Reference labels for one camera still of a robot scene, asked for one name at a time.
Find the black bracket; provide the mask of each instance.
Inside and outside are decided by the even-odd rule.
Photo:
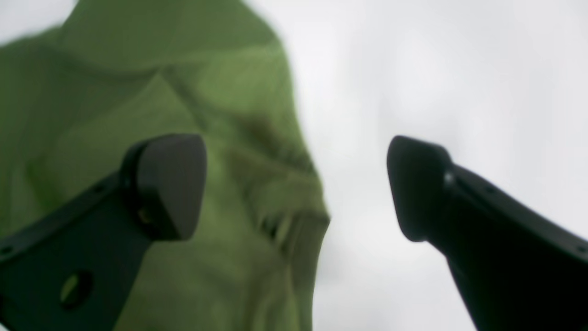
[[[447,257],[478,330],[588,330],[587,241],[439,145],[397,136],[387,167],[402,232]]]
[[[188,240],[206,177],[203,140],[171,134],[0,241],[0,322],[11,331],[111,331],[153,241]]]

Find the green jacket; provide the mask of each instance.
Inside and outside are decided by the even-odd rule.
[[[0,236],[167,133],[205,140],[201,221],[148,251],[116,330],[311,330],[329,216],[284,50],[236,0],[81,0],[0,47]]]

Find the black plastic arm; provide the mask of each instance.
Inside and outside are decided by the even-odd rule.
[[[194,234],[205,177],[198,135],[130,148],[120,171],[0,241],[0,322],[11,331],[111,331],[151,243]]]
[[[397,136],[387,167],[401,230],[447,257],[478,330],[588,326],[588,242],[453,164],[439,145]]]

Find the green fabric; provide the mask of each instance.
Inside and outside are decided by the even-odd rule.
[[[116,330],[311,330],[329,216],[284,50],[238,1],[81,0],[1,47],[0,236],[167,133],[205,140],[201,222],[148,251]]]

